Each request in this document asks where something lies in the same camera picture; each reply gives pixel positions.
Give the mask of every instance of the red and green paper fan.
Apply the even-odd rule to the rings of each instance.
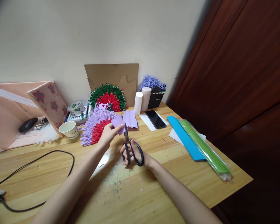
[[[125,98],[122,90],[112,84],[99,86],[91,92],[89,102],[94,109],[97,104],[108,104],[108,110],[114,110],[115,112],[124,111]]]

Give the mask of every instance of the paper cup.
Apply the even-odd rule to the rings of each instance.
[[[76,122],[74,121],[68,121],[60,125],[59,132],[64,134],[66,137],[69,137],[70,139],[74,139],[80,134],[76,126]]]

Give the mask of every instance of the scissors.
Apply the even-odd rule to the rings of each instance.
[[[124,137],[125,137],[125,141],[126,141],[126,142],[124,142],[123,145],[125,144],[125,150],[126,150],[126,152],[127,152],[127,157],[128,157],[128,165],[130,165],[130,161],[131,161],[131,160],[130,160],[130,154],[128,153],[128,143],[130,143],[131,150],[132,150],[132,153],[133,153],[134,160],[135,160],[136,164],[137,164],[138,166],[143,166],[143,164],[144,164],[144,155],[143,155],[142,149],[141,149],[141,147],[138,145],[138,143],[135,142],[136,145],[137,145],[137,147],[138,147],[138,149],[139,149],[139,151],[140,151],[140,154],[141,154],[141,163],[139,163],[139,161],[138,161],[137,158],[135,157],[134,150],[133,150],[133,147],[132,147],[132,144],[131,144],[131,140],[128,138],[128,128],[127,128],[127,124],[125,123],[124,125],[125,125]],[[125,162],[124,152],[122,152],[122,158],[123,158],[123,160],[124,160],[124,162]]]

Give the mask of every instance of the green paper roll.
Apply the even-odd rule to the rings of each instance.
[[[201,138],[196,130],[190,125],[187,120],[180,120],[180,125],[190,136],[198,149],[204,155],[213,170],[223,179],[231,181],[231,171],[223,160],[213,151],[213,149]]]

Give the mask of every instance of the blue foam sheet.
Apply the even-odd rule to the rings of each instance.
[[[202,153],[197,148],[195,143],[192,141],[190,136],[188,136],[186,131],[179,124],[178,119],[173,116],[169,116],[169,117],[167,117],[167,119],[168,119],[169,123],[171,124],[171,126],[173,127],[173,129],[175,130],[175,132],[177,133],[177,135],[180,138],[180,140],[182,141],[182,143],[184,144],[184,146],[186,147],[186,149],[188,150],[188,152],[190,153],[193,160],[194,161],[205,160],[204,155],[202,155]]]

